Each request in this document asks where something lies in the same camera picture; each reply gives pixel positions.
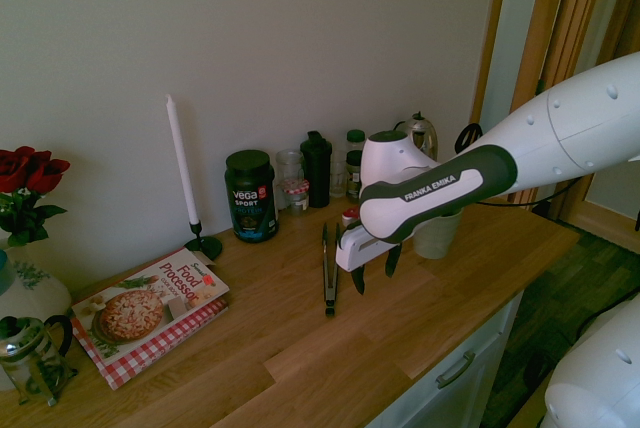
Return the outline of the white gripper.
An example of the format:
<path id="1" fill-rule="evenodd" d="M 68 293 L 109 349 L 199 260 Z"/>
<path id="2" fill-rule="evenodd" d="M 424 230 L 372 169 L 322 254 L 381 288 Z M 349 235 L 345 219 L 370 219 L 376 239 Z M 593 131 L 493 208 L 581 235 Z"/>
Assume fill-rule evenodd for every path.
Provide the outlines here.
<path id="1" fill-rule="evenodd" d="M 350 272 L 359 294 L 365 292 L 364 273 L 366 263 L 387 252 L 385 274 L 392 278 L 402 253 L 402 244 L 397 245 L 371 236 L 363 226 L 347 228 L 341 235 L 336 252 L 337 265 Z"/>

